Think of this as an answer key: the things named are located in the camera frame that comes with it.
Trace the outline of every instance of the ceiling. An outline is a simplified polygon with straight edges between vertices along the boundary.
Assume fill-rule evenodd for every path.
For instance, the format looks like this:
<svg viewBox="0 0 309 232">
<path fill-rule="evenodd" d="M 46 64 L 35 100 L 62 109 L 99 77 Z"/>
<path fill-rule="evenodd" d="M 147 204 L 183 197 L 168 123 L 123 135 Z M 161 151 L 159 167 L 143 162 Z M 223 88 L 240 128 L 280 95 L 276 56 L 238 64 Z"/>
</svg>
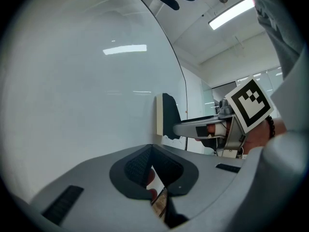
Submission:
<svg viewBox="0 0 309 232">
<path fill-rule="evenodd" d="M 159 0 L 144 0 L 172 43 L 177 57 L 200 68 L 209 58 L 249 39 L 264 29 L 258 24 L 255 9 L 249 9 L 216 30 L 208 22 L 241 0 L 177 0 L 174 11 Z"/>
</svg>

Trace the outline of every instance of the black vent grille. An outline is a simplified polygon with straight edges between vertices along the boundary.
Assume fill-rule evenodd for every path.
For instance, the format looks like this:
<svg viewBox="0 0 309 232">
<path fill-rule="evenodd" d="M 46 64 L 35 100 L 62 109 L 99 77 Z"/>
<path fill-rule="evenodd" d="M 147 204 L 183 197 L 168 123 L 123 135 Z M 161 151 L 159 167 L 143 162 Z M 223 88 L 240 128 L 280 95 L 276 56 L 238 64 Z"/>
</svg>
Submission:
<svg viewBox="0 0 309 232">
<path fill-rule="evenodd" d="M 148 174 L 151 168 L 150 154 L 150 149 L 145 150 L 125 166 L 128 179 L 144 188 L 147 186 Z"/>
<path fill-rule="evenodd" d="M 42 213 L 42 215 L 59 225 L 63 218 L 69 213 L 78 197 L 83 192 L 83 188 L 69 186 L 64 192 Z"/>
<path fill-rule="evenodd" d="M 153 156 L 154 169 L 165 187 L 168 187 L 182 176 L 183 166 L 173 158 L 161 153 L 159 150 L 154 150 Z"/>
</svg>

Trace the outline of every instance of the black and white fiducial marker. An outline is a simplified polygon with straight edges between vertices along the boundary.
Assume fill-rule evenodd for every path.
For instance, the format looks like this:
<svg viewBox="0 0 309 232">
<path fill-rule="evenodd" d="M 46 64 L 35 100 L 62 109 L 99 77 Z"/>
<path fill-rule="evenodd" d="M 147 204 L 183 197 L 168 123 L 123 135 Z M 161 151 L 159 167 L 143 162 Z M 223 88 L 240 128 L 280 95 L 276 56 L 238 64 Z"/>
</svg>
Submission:
<svg viewBox="0 0 309 232">
<path fill-rule="evenodd" d="M 245 133 L 260 124 L 274 110 L 269 97 L 253 76 L 226 96 Z"/>
</svg>

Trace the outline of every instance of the sleeve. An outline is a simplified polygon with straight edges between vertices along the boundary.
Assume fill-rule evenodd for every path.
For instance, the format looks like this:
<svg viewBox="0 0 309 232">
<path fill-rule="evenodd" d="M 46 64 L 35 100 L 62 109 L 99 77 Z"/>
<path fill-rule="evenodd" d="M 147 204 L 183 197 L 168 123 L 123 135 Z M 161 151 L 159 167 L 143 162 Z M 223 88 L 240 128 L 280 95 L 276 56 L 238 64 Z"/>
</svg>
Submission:
<svg viewBox="0 0 309 232">
<path fill-rule="evenodd" d="M 280 0 L 254 0 L 257 19 L 272 41 L 282 69 L 283 78 L 298 60 L 305 40 Z"/>
</svg>

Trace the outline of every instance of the gray surface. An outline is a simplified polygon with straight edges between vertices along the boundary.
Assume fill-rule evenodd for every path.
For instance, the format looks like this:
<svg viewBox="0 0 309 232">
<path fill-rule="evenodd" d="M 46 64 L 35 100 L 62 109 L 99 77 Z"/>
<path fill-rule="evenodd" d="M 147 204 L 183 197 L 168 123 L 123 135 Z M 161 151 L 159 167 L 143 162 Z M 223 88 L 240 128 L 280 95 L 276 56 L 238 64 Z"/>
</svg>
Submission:
<svg viewBox="0 0 309 232">
<path fill-rule="evenodd" d="M 241 167 L 244 163 L 244 160 L 241 159 L 207 156 L 164 145 L 161 146 L 168 151 L 191 161 L 198 168 L 198 180 L 189 193 L 185 196 L 172 198 L 177 213 L 183 214 L 189 219 L 207 209 L 207 207 L 222 195 L 238 175 L 236 173 L 218 169 L 215 166 L 219 163 L 224 163 Z"/>
<path fill-rule="evenodd" d="M 31 202 L 41 212 L 68 185 L 84 188 L 61 227 L 74 232 L 165 231 L 148 200 L 129 199 L 111 183 L 111 166 L 144 145 L 87 160 L 45 187 Z"/>
<path fill-rule="evenodd" d="M 261 147 L 251 150 L 247 159 L 243 161 L 242 168 L 238 174 L 235 174 L 234 178 L 223 192 L 220 193 L 216 199 L 213 199 L 213 202 L 210 203 L 208 207 L 201 210 L 197 216 L 177 227 L 175 231 L 225 231 L 227 225 L 249 191 L 261 151 Z M 229 160 L 236 159 L 226 159 L 226 161 L 222 161 L 222 163 L 226 164 L 230 162 Z M 203 193 L 205 198 L 210 194 L 207 193 L 206 190 L 200 190 L 200 193 Z"/>
<path fill-rule="evenodd" d="M 283 210 L 308 173 L 308 145 L 309 133 L 287 132 L 269 141 L 228 231 L 259 231 Z"/>
</svg>

